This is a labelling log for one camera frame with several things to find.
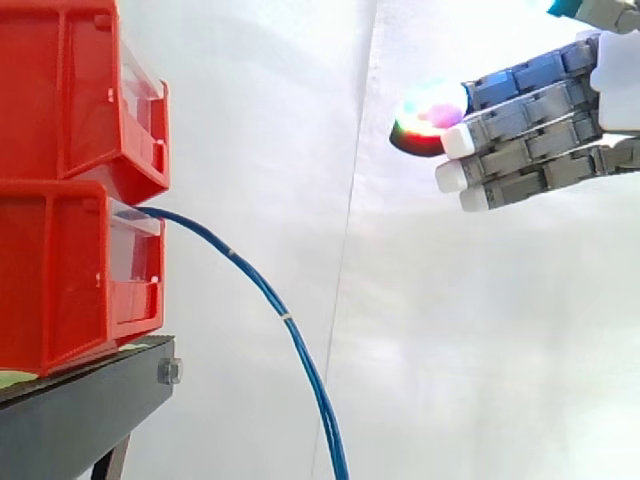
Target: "white backdrop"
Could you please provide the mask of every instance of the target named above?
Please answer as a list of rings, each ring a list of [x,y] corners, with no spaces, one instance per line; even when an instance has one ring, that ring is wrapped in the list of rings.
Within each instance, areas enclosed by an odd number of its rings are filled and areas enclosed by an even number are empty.
[[[638,179],[465,215],[437,162],[386,140],[413,84],[578,29],[490,3],[128,0],[172,88],[173,187],[154,204],[281,293],[328,373],[354,479],[635,479]],[[185,379],[135,432],[125,478],[330,478],[285,328],[207,245],[169,233],[165,330]]]

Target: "white fingertip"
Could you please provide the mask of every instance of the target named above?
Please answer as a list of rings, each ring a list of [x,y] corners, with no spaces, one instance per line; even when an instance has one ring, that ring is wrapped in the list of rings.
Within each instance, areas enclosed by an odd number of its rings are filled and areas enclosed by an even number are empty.
[[[487,195],[482,187],[472,187],[460,193],[460,205],[465,212],[486,212],[489,210]]]
[[[469,186],[464,169],[457,160],[443,163],[436,168],[436,182],[442,193],[461,192]]]
[[[464,123],[447,129],[440,138],[442,139],[444,152],[451,159],[468,157],[476,153],[471,131]]]

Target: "robotic hand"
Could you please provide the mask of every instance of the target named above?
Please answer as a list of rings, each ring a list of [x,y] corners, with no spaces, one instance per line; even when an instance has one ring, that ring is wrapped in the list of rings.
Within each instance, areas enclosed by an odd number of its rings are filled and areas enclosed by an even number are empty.
[[[449,100],[430,98],[427,111],[420,99],[409,102],[391,142],[414,155],[445,153],[438,186],[461,192],[469,212],[639,171],[639,8],[634,0],[556,0],[548,13],[604,31],[476,81],[438,85],[432,93]],[[627,137],[608,145],[610,133]]]

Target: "red storage bin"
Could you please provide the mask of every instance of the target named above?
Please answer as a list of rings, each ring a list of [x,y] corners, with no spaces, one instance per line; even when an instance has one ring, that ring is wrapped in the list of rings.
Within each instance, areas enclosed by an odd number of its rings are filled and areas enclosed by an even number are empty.
[[[0,369],[46,375],[162,326],[164,223],[97,182],[0,181]]]
[[[0,0],[0,178],[97,180],[129,205],[169,187],[165,84],[115,0]]]

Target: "colorful led light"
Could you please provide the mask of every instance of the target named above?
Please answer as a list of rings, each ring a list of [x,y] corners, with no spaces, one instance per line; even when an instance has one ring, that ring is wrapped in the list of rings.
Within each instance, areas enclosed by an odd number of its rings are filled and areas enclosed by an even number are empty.
[[[407,97],[396,121],[409,134],[439,137],[444,130],[460,123],[468,108],[469,95],[464,85],[434,80]]]

